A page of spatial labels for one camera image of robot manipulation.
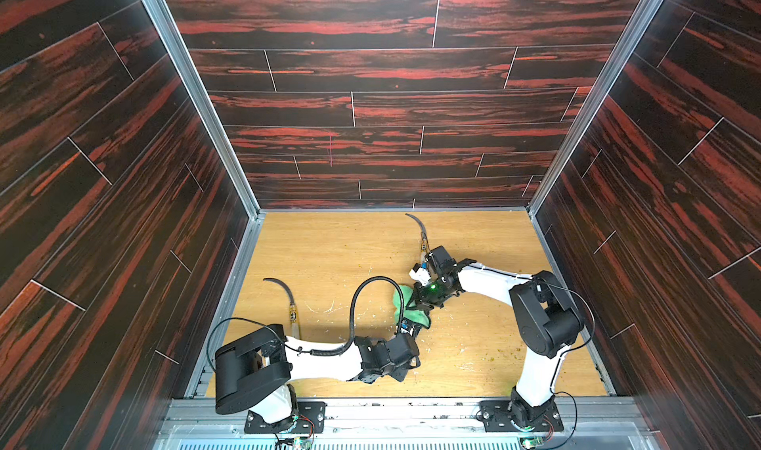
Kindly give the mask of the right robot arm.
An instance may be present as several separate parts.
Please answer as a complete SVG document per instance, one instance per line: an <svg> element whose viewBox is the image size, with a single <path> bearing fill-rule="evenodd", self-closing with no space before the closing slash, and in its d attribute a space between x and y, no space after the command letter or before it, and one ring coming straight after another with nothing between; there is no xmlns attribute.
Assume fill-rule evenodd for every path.
<svg viewBox="0 0 761 450"><path fill-rule="evenodd" d="M521 275L471 259L457 262L440 246L425 254L409 275L413 287L405 291L404 304L399 304L396 312L403 315L402 330L412 336L430 327L433 309L444 307L448 299L463 293L509 305L527 351L521 376L511 390L507 414L520 430L558 421L555 382L565 355L573 349L587 321L572 293L552 273Z"/></svg>

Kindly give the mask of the sickle with yellow label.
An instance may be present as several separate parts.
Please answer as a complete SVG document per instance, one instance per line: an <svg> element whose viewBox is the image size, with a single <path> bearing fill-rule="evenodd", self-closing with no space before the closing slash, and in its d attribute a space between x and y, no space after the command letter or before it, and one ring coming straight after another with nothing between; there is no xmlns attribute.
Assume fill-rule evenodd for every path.
<svg viewBox="0 0 761 450"><path fill-rule="evenodd" d="M411 213L406 213L406 216L411 218L417 224L419 228L420 256L422 261L425 261L425 257L430 253L430 245L429 245L429 240L427 236L427 229L424 223L417 216Z"/></svg>

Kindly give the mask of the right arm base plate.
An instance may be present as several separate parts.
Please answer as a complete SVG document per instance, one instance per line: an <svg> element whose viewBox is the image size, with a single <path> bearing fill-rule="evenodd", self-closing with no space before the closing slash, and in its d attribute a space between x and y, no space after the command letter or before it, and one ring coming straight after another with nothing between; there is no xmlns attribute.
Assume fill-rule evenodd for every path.
<svg viewBox="0 0 761 450"><path fill-rule="evenodd" d="M564 423L554 398L542 406L523 400L482 400L476 414L486 432L560 432Z"/></svg>

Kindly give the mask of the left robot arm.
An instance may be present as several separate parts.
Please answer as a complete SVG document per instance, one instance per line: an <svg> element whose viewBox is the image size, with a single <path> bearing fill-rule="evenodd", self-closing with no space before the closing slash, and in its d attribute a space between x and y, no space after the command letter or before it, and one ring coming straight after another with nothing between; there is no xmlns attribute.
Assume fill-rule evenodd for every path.
<svg viewBox="0 0 761 450"><path fill-rule="evenodd" d="M419 365L410 333L390 340L355 337L338 345L287 336L281 325L264 326L214 352L215 411L225 416L249 410L267 424L280 423L295 416L293 382L402 382Z"/></svg>

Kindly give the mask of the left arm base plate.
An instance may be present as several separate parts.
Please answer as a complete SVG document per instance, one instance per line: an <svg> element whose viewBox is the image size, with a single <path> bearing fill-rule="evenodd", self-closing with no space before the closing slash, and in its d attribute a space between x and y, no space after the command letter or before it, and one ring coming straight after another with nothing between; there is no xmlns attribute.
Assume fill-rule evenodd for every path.
<svg viewBox="0 0 761 450"><path fill-rule="evenodd" d="M261 402L246 417L244 433L258 434L321 434L324 430L327 403L320 400Z"/></svg>

